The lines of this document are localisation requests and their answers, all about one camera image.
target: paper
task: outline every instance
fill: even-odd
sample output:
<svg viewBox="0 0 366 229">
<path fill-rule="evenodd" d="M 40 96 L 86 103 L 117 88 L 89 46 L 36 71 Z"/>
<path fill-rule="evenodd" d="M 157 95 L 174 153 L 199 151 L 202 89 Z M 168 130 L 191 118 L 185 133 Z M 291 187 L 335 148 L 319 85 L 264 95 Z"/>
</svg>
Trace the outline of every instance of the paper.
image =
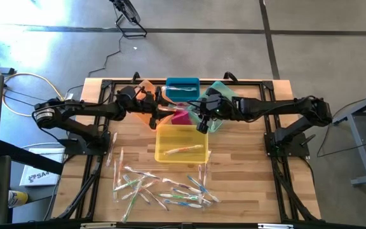
<svg viewBox="0 0 366 229">
<path fill-rule="evenodd" d="M 56 162 L 63 162 L 64 148 L 31 148 L 31 153 L 42 155 L 46 158 Z M 20 186 L 42 186 L 42 185 L 56 185 L 59 175 L 51 172 L 46 172 L 40 169 L 35 169 L 29 165 L 25 165 L 20 180 Z"/>
</svg>

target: yellow object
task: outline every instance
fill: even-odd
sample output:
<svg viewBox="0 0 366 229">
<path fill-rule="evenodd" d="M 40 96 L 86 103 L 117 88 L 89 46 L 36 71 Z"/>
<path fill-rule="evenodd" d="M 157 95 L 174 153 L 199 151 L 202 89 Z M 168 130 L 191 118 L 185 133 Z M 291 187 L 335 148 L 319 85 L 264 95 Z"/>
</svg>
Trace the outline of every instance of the yellow object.
<svg viewBox="0 0 366 229">
<path fill-rule="evenodd" d="M 28 201 L 28 194 L 21 191 L 10 190 L 8 193 L 8 207 L 19 207 Z"/>
<path fill-rule="evenodd" d="M 203 147 L 165 154 L 180 148 Z M 155 160 L 161 163 L 206 163 L 208 161 L 208 134 L 196 130 L 195 125 L 160 125 L 156 133 Z"/>
</svg>

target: pink object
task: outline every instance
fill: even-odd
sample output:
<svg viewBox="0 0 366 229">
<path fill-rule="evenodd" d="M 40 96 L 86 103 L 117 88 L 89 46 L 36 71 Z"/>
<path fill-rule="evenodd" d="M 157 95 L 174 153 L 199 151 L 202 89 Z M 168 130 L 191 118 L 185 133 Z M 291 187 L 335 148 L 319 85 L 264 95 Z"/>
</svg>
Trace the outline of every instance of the pink object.
<svg viewBox="0 0 366 229">
<path fill-rule="evenodd" d="M 174 125 L 192 125 L 187 111 L 176 111 L 172 118 L 172 124 Z"/>
</svg>

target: wooden table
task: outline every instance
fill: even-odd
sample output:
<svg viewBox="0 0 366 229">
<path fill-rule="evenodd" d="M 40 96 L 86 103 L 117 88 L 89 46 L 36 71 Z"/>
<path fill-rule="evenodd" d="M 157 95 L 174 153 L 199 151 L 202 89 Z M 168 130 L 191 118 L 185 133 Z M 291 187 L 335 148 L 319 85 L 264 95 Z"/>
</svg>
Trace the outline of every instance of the wooden table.
<svg viewBox="0 0 366 229">
<path fill-rule="evenodd" d="M 86 79 L 81 99 L 97 102 L 101 81 L 101 78 Z M 274 80 L 273 84 L 277 100 L 293 99 L 288 80 Z M 118 85 L 116 90 L 122 87 L 123 85 Z M 231 89 L 239 96 L 260 99 L 257 87 L 232 86 Z M 296 121 L 297 115 L 281 115 L 280 119 L 282 126 L 286 127 Z M 93 123 L 93 120 L 94 117 L 77 117 L 77 121 L 85 125 Z M 110 122 L 109 130 L 112 133 L 115 130 L 118 132 L 113 157 L 118 158 L 123 147 L 125 165 L 136 170 L 151 171 L 157 176 L 189 185 L 192 184 L 187 179 L 187 174 L 198 177 L 197 165 L 156 162 L 154 159 L 156 134 L 134 114 L 127 114 L 123 121 Z M 218 132 L 209 134 L 209 148 L 212 154 L 209 161 L 207 188 L 222 201 L 221 203 L 213 204 L 204 211 L 169 205 L 171 211 L 166 212 L 154 200 L 151 199 L 152 204 L 147 205 L 139 197 L 128 221 L 280 222 L 271 161 L 265 155 L 262 137 L 265 131 L 264 121 L 261 118 L 253 123 L 226 121 Z M 113 168 L 105 166 L 106 159 L 107 157 L 104 158 L 98 187 L 94 221 L 120 221 L 129 201 L 124 200 L 118 203 L 112 201 Z M 62 213 L 79 191 L 85 161 L 85 156 L 75 156 L 64 166 L 52 216 Z M 296 194 L 311 213 L 320 218 L 309 168 L 300 158 L 289 158 L 289 166 Z M 131 178 L 137 177 L 135 174 L 128 174 Z M 169 184 L 160 183 L 151 187 L 150 190 L 153 193 L 166 193 L 170 188 Z M 91 190 L 86 196 L 84 212 L 88 209 L 90 192 Z M 128 192 L 131 192 L 131 189 L 123 190 L 120 195 Z M 284 199 L 287 211 L 290 212 L 287 196 L 284 196 Z"/>
</svg>

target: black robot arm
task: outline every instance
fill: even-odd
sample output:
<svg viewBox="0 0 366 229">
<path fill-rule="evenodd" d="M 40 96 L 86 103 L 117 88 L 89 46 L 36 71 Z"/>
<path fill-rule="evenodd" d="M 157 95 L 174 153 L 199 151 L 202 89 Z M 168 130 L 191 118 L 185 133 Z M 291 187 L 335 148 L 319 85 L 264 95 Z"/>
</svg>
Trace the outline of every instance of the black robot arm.
<svg viewBox="0 0 366 229">
<path fill-rule="evenodd" d="M 144 97 L 137 99 L 137 94 L 143 93 Z M 165 111 L 159 109 L 158 106 L 168 106 L 173 104 L 162 98 L 161 89 L 158 87 L 156 92 L 146 92 L 145 88 L 141 88 L 135 92 L 135 88 L 127 86 L 117 91 L 116 100 L 108 104 L 91 103 L 85 101 L 67 100 L 60 101 L 51 99 L 48 102 L 35 105 L 35 111 L 32 117 L 39 128 L 61 128 L 76 135 L 75 138 L 61 139 L 59 142 L 66 147 L 71 147 L 75 142 L 83 141 L 83 147 L 78 147 L 77 151 L 83 151 L 84 154 L 99 154 L 94 153 L 92 149 L 104 152 L 108 145 L 109 133 L 104 128 L 99 130 L 100 125 L 83 125 L 70 117 L 74 115 L 83 116 L 102 116 L 113 121 L 121 121 L 126 116 L 126 113 L 146 113 L 152 114 L 149 126 L 152 129 L 156 128 L 156 120 L 160 120 L 168 115 L 174 114 L 174 111 Z"/>
<path fill-rule="evenodd" d="M 278 128 L 266 141 L 273 147 L 285 146 L 299 134 L 312 126 L 325 127 L 332 122 L 329 104 L 312 95 L 285 101 L 260 101 L 255 98 L 233 97 L 229 100 L 219 91 L 209 88 L 207 98 L 194 104 L 193 110 L 201 118 L 197 130 L 206 134 L 210 120 L 234 120 L 253 122 L 264 115 L 300 114 L 302 118 L 286 128 Z"/>
</svg>

